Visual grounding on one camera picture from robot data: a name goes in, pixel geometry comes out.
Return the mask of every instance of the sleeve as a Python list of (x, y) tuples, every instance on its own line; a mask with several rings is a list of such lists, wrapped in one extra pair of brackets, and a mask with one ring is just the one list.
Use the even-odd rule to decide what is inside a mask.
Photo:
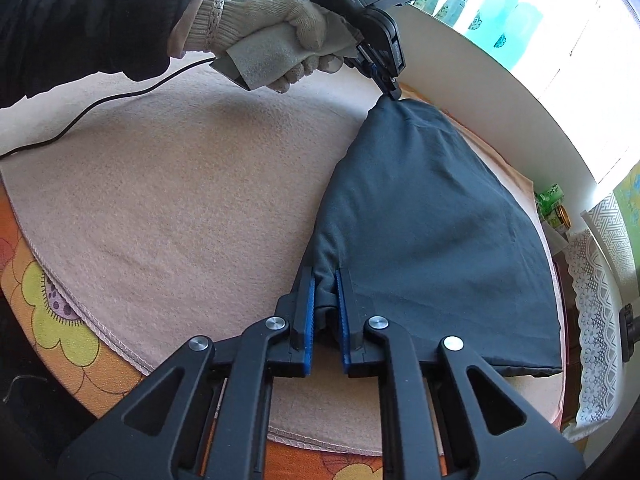
[(161, 75), (190, 1), (21, 0), (0, 30), (0, 107), (95, 72)]

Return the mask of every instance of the yellow flower print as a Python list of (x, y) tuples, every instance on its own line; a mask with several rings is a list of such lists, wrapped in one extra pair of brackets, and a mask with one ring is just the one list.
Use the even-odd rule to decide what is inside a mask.
[(367, 464), (351, 464), (338, 471), (334, 480), (382, 480), (382, 468), (373, 471)]
[(66, 358), (76, 366), (88, 366), (98, 355), (100, 341), (60, 296), (37, 262), (31, 262), (22, 277), (22, 294), (34, 307), (31, 327), (38, 345), (62, 346)]

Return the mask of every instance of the patterned white fabric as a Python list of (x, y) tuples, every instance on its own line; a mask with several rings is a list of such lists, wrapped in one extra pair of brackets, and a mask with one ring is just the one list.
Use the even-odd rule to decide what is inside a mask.
[(563, 432), (570, 442), (589, 436), (615, 413), (623, 390), (618, 313), (622, 307), (606, 261), (589, 230), (564, 250), (579, 311), (582, 388), (576, 423)]
[(616, 197), (610, 193), (582, 217), (614, 272), (623, 302), (635, 300), (639, 295), (636, 263)]

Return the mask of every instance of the black cable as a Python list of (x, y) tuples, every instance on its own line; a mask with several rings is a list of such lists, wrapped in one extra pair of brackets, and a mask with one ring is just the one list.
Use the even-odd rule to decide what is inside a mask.
[(198, 66), (198, 65), (202, 65), (202, 64), (205, 64), (205, 63), (211, 63), (214, 59), (216, 59), (216, 58), (215, 57), (207, 57), (207, 59), (201, 59), (199, 61), (195, 61), (195, 62), (193, 62), (191, 64), (188, 64), (187, 66), (183, 66), (180, 70), (176, 70), (175, 72), (173, 72), (172, 74), (169, 74), (164, 79), (161, 79), (160, 81), (158, 81), (155, 85), (152, 85), (149, 88), (145, 88), (144, 90), (137, 90), (135, 92), (127, 92), (125, 94), (116, 94), (116, 95), (111, 95), (111, 96), (108, 96), (108, 97), (103, 97), (102, 99), (98, 99), (95, 103), (90, 104), (87, 108), (82, 110), (76, 116), (76, 118), (73, 121), (71, 121), (67, 126), (65, 126), (64, 129), (59, 134), (57, 134), (55, 137), (51, 137), (50, 139), (47, 139), (47, 140), (41, 140), (40, 142), (34, 142), (33, 144), (25, 144), (24, 146), (19, 146), (18, 148), (14, 148), (11, 151), (6, 152), (4, 155), (0, 155), (0, 160), (2, 160), (5, 157), (8, 157), (9, 155), (13, 155), (14, 153), (23, 152), (24, 150), (32, 150), (33, 148), (40, 148), (42, 146), (47, 146), (47, 145), (49, 145), (49, 144), (51, 144), (53, 142), (56, 142), (57, 140), (61, 139), (71, 128), (73, 128), (76, 125), (76, 123), (87, 114), (87, 112), (93, 110), (98, 105), (101, 105), (103, 103), (107, 103), (109, 101), (115, 101), (116, 99), (123, 99), (125, 97), (138, 97), (140, 95), (147, 94), (147, 93), (155, 90), (156, 88), (158, 88), (160, 85), (163, 85), (167, 81), (173, 79), (177, 75), (180, 75), (182, 72), (185, 72), (188, 69), (193, 68), (193, 67)]

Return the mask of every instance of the gloved hand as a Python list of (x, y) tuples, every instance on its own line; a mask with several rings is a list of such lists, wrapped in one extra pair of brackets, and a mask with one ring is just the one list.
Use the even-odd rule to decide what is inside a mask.
[[(322, 47), (326, 21), (309, 0), (204, 0), (184, 49), (213, 52), (218, 56), (242, 38), (281, 22), (296, 28), (298, 41), (306, 49)], [(341, 65), (342, 59), (337, 56), (310, 56), (268, 87), (284, 93), (291, 84), (314, 70), (333, 73)]]

